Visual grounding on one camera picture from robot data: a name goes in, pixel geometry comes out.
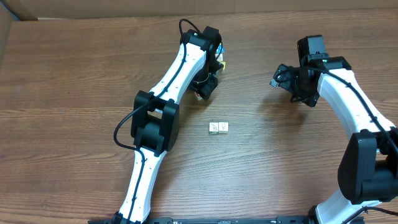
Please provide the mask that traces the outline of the green sided wooden block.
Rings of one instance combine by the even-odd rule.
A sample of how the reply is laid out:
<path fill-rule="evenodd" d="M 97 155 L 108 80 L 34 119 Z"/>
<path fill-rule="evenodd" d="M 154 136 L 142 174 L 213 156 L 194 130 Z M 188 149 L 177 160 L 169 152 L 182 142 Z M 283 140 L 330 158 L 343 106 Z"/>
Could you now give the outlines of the green sided wooden block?
<path fill-rule="evenodd" d="M 218 134 L 219 133 L 219 122 L 210 122 L 209 123 L 209 133 L 210 134 Z"/>

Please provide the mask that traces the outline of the plain deer wooden block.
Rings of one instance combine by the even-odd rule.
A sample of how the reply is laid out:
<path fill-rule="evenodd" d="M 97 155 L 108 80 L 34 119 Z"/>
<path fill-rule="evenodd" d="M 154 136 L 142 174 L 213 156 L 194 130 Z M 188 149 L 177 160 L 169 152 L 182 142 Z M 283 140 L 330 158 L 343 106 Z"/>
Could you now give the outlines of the plain deer wooden block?
<path fill-rule="evenodd" d="M 218 133 L 219 134 L 227 134 L 229 131 L 229 123 L 228 122 L 219 122 L 218 123 Z"/>

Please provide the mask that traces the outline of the red I wooden block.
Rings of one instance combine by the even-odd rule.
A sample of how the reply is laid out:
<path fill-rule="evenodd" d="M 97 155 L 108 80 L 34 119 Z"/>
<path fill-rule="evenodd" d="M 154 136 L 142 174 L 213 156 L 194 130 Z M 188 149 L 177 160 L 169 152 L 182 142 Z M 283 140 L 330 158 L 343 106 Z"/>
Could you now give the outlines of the red I wooden block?
<path fill-rule="evenodd" d="M 197 98 L 198 101 L 203 100 L 203 98 L 196 92 L 194 92 L 195 97 Z"/>

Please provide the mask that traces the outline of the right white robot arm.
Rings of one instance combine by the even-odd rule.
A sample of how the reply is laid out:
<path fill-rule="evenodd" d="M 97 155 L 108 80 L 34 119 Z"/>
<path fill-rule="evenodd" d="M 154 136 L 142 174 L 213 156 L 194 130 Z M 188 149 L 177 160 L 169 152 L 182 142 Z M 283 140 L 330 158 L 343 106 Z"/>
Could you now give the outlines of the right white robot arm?
<path fill-rule="evenodd" d="M 270 84 L 291 93 L 290 102 L 314 107 L 324 98 L 349 142 L 338 168 L 338 189 L 314 205 L 303 223 L 364 223 L 370 210 L 397 197 L 397 127 L 371 103 L 344 57 L 330 57 L 321 35 L 297 42 L 299 66 L 278 66 Z"/>

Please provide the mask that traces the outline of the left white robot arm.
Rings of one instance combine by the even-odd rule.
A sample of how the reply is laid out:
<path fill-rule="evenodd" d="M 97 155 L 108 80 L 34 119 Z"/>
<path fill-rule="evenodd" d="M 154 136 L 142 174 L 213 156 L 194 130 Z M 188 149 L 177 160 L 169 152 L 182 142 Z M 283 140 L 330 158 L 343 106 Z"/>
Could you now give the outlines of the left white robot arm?
<path fill-rule="evenodd" d="M 221 44 L 219 30 L 205 27 L 181 33 L 173 64 L 150 91 L 139 91 L 130 112 L 115 130 L 131 120 L 130 147 L 134 168 L 126 198 L 110 223 L 144 223 L 160 164 L 174 146 L 179 132 L 180 101 L 187 90 L 207 100 L 218 86 L 216 73 L 223 68 L 216 50 Z"/>

